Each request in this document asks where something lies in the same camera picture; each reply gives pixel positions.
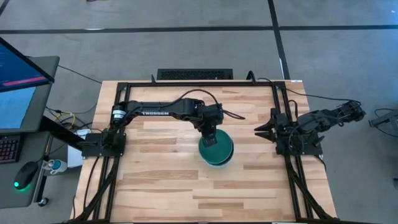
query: green bowl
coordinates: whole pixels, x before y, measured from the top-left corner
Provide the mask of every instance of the green bowl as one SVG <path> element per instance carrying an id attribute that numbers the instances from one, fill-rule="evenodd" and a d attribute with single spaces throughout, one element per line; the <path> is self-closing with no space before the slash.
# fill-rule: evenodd
<path id="1" fill-rule="evenodd" d="M 216 138 L 217 143 L 210 147 L 205 147 L 201 138 L 199 140 L 199 153 L 210 166 L 221 167 L 231 160 L 234 144 L 231 137 L 222 130 L 217 129 Z"/>

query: monitor screen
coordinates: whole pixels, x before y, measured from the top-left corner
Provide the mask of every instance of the monitor screen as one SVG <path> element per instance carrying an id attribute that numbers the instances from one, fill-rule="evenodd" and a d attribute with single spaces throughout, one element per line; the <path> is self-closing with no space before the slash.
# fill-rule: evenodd
<path id="1" fill-rule="evenodd" d="M 0 41 L 0 92 L 44 85 L 52 81 L 49 75 L 27 57 L 4 40 Z"/>

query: black floor stripe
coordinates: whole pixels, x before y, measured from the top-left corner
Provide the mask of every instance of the black floor stripe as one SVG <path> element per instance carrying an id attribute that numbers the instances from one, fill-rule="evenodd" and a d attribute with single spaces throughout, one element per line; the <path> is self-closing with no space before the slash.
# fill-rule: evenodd
<path id="1" fill-rule="evenodd" d="M 398 29 L 398 25 L 359 25 L 359 26 L 280 26 L 279 30 L 385 30 Z"/>
<path id="2" fill-rule="evenodd" d="M 4 12 L 4 10 L 6 9 L 6 6 L 8 5 L 9 1 L 10 0 L 4 0 L 4 2 L 1 4 L 1 6 L 0 6 L 0 16 Z"/>
<path id="3" fill-rule="evenodd" d="M 289 69 L 287 68 L 287 61 L 286 61 L 284 45 L 282 43 L 282 37 L 280 36 L 278 19 L 276 17 L 276 11 L 275 11 L 275 6 L 274 6 L 273 0 L 268 0 L 268 6 L 269 6 L 269 12 L 271 13 L 272 27 L 274 28 L 275 41 L 276 41 L 276 46 L 277 46 L 277 50 L 278 50 L 278 54 L 279 54 L 279 59 L 280 59 L 281 65 L 282 65 L 283 78 L 286 80 L 290 80 L 290 74 L 289 74 Z"/>
<path id="4" fill-rule="evenodd" d="M 150 27 L 115 29 L 51 29 L 0 30 L 0 34 L 109 34 L 138 32 L 200 32 L 200 31 L 257 31 L 272 30 L 271 26 L 218 26 L 218 27 Z"/>

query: computer mouse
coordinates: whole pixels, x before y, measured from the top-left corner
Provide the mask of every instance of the computer mouse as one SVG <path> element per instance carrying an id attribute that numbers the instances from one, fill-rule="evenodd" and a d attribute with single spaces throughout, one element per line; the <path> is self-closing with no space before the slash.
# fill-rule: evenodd
<path id="1" fill-rule="evenodd" d="M 36 162 L 27 162 L 15 176 L 14 187 L 17 190 L 26 188 L 35 176 L 38 168 L 39 166 Z"/>

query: wooden tabletop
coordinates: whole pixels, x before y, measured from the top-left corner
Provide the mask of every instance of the wooden tabletop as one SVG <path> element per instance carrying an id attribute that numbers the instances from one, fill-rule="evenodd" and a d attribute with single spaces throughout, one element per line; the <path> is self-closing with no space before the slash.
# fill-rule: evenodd
<path id="1" fill-rule="evenodd" d="M 114 81 L 103 82 L 93 128 L 108 126 L 116 85 Z M 286 81 L 286 85 L 304 93 L 302 82 Z M 130 100 L 173 101 L 193 88 L 137 87 L 131 89 Z M 254 135 L 254 128 L 269 120 L 270 109 L 274 107 L 271 88 L 204 86 L 201 89 L 214 94 L 224 109 L 246 117 L 236 120 L 225 116 L 223 124 L 218 126 L 233 139 L 232 160 L 219 169 L 206 165 L 198 153 L 201 135 L 189 122 L 161 116 L 134 119 L 126 128 L 127 144 L 119 164 L 111 222 L 294 221 L 284 159 L 275 153 L 275 144 Z M 289 99 L 298 103 L 299 114 L 309 112 L 305 96 L 288 93 Z M 211 97 L 202 92 L 187 97 L 213 104 Z M 76 215 L 83 208 L 94 160 L 87 159 L 81 170 Z M 302 160 L 309 191 L 326 212 L 335 216 L 324 166 L 313 156 L 303 156 Z M 97 191 L 101 166 L 99 159 L 87 203 Z M 305 217 L 301 193 L 298 197 Z M 104 217 L 107 198 L 106 192 L 100 218 Z"/>

